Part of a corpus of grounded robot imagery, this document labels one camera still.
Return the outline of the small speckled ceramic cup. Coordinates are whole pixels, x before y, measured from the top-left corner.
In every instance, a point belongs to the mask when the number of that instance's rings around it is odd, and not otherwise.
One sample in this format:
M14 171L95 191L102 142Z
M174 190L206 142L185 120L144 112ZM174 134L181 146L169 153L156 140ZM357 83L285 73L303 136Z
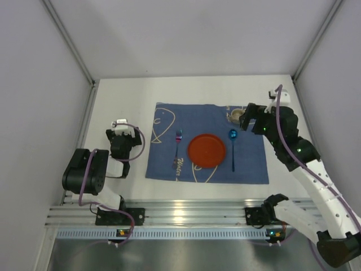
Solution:
M240 124L240 117L245 113L244 109L235 108L231 111L228 120L233 124Z

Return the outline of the blue metal spoon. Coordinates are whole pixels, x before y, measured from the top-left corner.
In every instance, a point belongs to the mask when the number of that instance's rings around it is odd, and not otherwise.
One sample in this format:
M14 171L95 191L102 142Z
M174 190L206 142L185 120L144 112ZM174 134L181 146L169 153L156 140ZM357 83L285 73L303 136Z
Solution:
M231 129L228 133L228 137L232 143L232 172L235 171L235 142L237 139L237 131L235 129Z

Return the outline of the blue cloth placemat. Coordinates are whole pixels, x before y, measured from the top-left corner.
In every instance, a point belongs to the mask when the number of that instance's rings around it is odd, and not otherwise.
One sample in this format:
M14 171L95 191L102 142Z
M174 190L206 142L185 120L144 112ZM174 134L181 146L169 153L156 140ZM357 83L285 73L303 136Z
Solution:
M155 107L146 178L197 183L252 184L268 183L265 144L262 136L250 130L242 132L228 120L235 106L213 104L158 103ZM182 130L177 168L173 169L176 131ZM232 172L231 129L237 131L235 171ZM190 141L200 134L214 134L226 147L224 161L214 168L194 165L187 154Z

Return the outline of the iridescent metal fork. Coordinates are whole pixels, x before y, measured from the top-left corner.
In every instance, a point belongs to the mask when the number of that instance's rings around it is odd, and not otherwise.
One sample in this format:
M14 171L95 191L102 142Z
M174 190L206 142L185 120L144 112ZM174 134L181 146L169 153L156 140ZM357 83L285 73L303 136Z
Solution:
M175 149L175 155L174 155L174 160L173 160L173 165L172 165L173 169L177 168L178 149L179 149L179 144L180 144L181 140L182 140L182 130L179 129L176 131L176 135L175 135L176 149Z

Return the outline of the red plate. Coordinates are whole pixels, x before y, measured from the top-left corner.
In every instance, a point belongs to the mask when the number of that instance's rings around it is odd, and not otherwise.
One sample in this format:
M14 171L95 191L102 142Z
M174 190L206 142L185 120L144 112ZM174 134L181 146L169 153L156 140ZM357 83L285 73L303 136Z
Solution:
M214 134L200 134L187 147L187 154L194 165L202 168L219 166L226 157L223 141Z

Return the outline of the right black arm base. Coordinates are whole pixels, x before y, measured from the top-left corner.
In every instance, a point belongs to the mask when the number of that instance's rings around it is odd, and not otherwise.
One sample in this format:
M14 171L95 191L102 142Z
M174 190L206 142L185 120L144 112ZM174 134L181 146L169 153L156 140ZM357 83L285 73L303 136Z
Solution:
M245 219L248 226L254 228L262 228L269 225L281 225L273 211L269 211L264 207L245 207Z

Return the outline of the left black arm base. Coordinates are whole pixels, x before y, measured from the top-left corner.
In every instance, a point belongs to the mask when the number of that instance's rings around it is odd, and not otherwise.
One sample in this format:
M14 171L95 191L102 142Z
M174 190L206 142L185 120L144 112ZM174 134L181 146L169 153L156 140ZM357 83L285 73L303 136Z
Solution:
M142 226L145 219L144 208L127 208L127 212L133 219L135 226ZM96 226L130 226L131 219L127 215L120 214L113 211L104 211L98 209L95 220Z

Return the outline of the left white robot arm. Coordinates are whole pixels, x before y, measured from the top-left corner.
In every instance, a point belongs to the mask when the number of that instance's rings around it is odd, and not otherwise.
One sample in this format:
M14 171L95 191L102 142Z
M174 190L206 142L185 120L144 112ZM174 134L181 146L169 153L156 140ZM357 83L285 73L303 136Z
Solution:
M78 195L78 205L94 204L106 211L125 212L125 200L106 184L106 179L126 178L130 171L131 150L145 148L145 137L137 126L125 119L112 123L105 131L109 150L78 148L74 151L63 176L62 187Z

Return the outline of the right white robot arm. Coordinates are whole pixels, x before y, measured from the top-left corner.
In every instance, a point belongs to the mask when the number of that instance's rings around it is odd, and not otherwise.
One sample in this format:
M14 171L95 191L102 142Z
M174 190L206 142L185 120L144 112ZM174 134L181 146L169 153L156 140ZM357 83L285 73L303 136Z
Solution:
M285 222L313 242L323 260L331 267L360 256L360 217L346 203L332 182L312 143L298 133L298 117L286 106L249 103L239 118L246 131L264 136L278 160L299 181L322 216L316 219L283 194L271 195L261 205L263 224Z

